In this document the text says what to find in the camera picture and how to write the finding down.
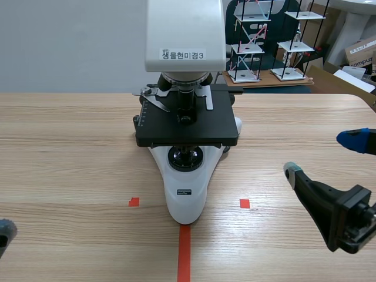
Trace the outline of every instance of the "white microscope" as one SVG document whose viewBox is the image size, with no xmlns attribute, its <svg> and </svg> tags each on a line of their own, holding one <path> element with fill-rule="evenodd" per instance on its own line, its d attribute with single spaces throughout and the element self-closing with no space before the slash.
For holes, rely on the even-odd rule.
<svg viewBox="0 0 376 282">
<path fill-rule="evenodd" d="M 237 145 L 241 120 L 227 91 L 212 91 L 210 72 L 226 69 L 221 0 L 148 0 L 146 70 L 162 72 L 141 89 L 133 121 L 164 181 L 171 216 L 191 224 L 223 153 Z"/>
</svg>

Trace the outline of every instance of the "red tape line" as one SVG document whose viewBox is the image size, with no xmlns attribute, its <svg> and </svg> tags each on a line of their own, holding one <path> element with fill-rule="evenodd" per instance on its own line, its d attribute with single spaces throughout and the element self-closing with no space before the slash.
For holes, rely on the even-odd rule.
<svg viewBox="0 0 376 282">
<path fill-rule="evenodd" d="M 190 282 L 190 225 L 180 225 L 177 282 Z"/>
<path fill-rule="evenodd" d="M 138 207 L 140 205 L 140 198 L 132 198 L 129 202 L 128 202 L 128 206 L 129 207 Z"/>
<path fill-rule="evenodd" d="M 248 199 L 240 199 L 240 208 L 241 209 L 250 209 L 251 204 Z"/>
</svg>

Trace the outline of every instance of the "brand logo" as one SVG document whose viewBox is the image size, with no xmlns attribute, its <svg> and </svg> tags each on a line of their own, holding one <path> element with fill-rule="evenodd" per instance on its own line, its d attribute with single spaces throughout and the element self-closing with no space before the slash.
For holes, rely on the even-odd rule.
<svg viewBox="0 0 376 282">
<path fill-rule="evenodd" d="M 368 60 L 363 60 L 361 62 L 355 63 L 355 64 L 353 64 L 351 66 L 364 66 L 368 62 L 372 62 L 372 58 L 369 58 Z"/>
</svg>

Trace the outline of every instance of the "wooden tray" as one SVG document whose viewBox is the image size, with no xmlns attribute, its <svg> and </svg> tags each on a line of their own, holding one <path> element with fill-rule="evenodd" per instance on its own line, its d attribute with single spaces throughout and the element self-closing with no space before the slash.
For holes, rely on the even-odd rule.
<svg viewBox="0 0 376 282">
<path fill-rule="evenodd" d="M 263 70 L 260 73 L 260 82 L 249 83 L 233 83 L 230 75 L 223 72 L 224 80 L 228 86 L 242 86 L 244 88 L 259 88 L 259 87 L 281 87 L 281 86 L 297 86 L 297 85 L 313 85 L 313 79 L 307 77 L 302 80 L 280 81 L 270 70 Z"/>
</svg>

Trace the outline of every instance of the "microscope label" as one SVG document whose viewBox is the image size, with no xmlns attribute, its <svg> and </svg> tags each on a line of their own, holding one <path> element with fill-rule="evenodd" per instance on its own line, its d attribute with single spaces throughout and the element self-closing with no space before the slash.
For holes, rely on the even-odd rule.
<svg viewBox="0 0 376 282">
<path fill-rule="evenodd" d="M 159 50 L 161 61 L 206 61 L 206 49 L 170 49 Z"/>
<path fill-rule="evenodd" d="M 177 195 L 178 196 L 191 196 L 192 190 L 178 190 Z"/>
</svg>

